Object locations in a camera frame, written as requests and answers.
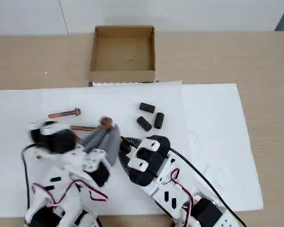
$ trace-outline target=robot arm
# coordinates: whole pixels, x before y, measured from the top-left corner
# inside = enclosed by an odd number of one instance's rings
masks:
[[[234,216],[210,190],[182,185],[179,158],[169,148],[167,138],[152,136],[141,140],[127,159],[122,153],[119,158],[124,167],[127,165],[130,180],[140,185],[177,227],[238,227]]]
[[[119,151],[117,125],[101,127],[80,143],[68,125],[44,122],[30,131],[38,159],[59,161],[37,183],[32,184],[33,202],[26,215],[30,227],[99,227],[96,213],[83,206],[80,189],[86,187],[94,201],[108,197],[98,189],[110,176]]]

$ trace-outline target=metal screw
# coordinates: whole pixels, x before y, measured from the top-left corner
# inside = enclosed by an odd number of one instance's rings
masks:
[[[73,130],[81,130],[81,131],[95,131],[95,130],[98,129],[98,127],[87,127],[87,126],[71,125],[71,129],[73,129]]]
[[[56,118],[56,117],[63,117],[63,116],[69,116],[69,115],[76,115],[79,116],[81,114],[81,110],[79,108],[75,108],[71,111],[61,112],[61,113],[53,113],[48,115],[49,118]]]

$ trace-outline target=black cylinder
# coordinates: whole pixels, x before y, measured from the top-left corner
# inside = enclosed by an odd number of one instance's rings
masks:
[[[143,110],[143,111],[146,111],[152,114],[155,112],[155,108],[156,107],[154,105],[149,105],[147,103],[141,103],[139,107],[140,110]]]
[[[156,119],[155,119],[155,124],[154,124],[155,129],[161,129],[162,128],[163,120],[164,120],[164,114],[160,113],[160,112],[157,113]]]
[[[142,116],[137,119],[137,122],[145,131],[149,131],[152,128],[151,124]]]

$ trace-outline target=white wall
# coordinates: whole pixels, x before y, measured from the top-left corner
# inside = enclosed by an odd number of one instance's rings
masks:
[[[284,0],[61,0],[69,33],[95,25],[158,31],[273,31]],[[0,0],[0,35],[66,34],[59,0]]]
[[[284,0],[62,0],[70,33],[102,24],[152,24],[158,31],[273,31]]]
[[[59,0],[0,0],[0,35],[67,34]]]

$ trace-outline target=red wire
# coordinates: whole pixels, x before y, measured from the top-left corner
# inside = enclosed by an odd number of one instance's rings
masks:
[[[65,190],[65,193],[63,194],[63,196],[61,197],[61,199],[60,199],[58,202],[55,201],[53,195],[52,195],[49,191],[47,191],[42,185],[40,185],[40,184],[38,184],[38,183],[33,183],[32,186],[37,186],[37,187],[39,187],[40,189],[42,189],[45,193],[47,193],[47,194],[49,195],[49,197],[52,199],[52,203],[53,203],[53,205],[51,205],[50,207],[55,207],[55,206],[57,206],[60,202],[62,202],[62,200],[65,198],[66,193],[68,192],[68,190],[69,190],[69,189],[71,188],[71,186],[72,186],[74,183],[76,183],[76,182],[83,183],[83,184],[89,189],[90,198],[91,198],[92,200],[94,200],[94,201],[100,201],[100,202],[104,202],[104,201],[107,201],[107,200],[108,200],[108,196],[107,196],[107,195],[105,195],[104,193],[102,193],[102,192],[98,191],[97,189],[91,187],[90,185],[88,185],[87,183],[85,183],[85,182],[82,181],[82,180],[74,180],[73,182],[71,182],[71,183],[68,185],[67,189]],[[98,194],[98,195],[101,195],[101,196],[104,197],[105,199],[95,199],[95,198],[93,198],[93,197],[91,196],[91,191],[95,192],[95,193]]]
[[[173,175],[174,172],[176,172],[176,171],[177,171],[176,177],[173,178],[172,175]],[[178,178],[179,173],[180,173],[180,169],[179,169],[179,168],[175,168],[175,169],[171,172],[170,178],[171,178],[171,180],[172,180],[173,183],[180,185],[181,188],[182,188],[182,190],[185,191],[185,192],[188,194],[189,198],[190,198],[190,202],[188,202],[188,205],[187,205],[187,209],[188,209],[188,210],[186,211],[186,218],[185,218],[185,223],[184,223],[184,227],[188,227],[189,217],[190,217],[190,213],[191,213],[191,207],[194,205],[194,198],[193,198],[192,194],[191,194],[182,184],[180,184],[178,181],[175,180],[175,179]]]

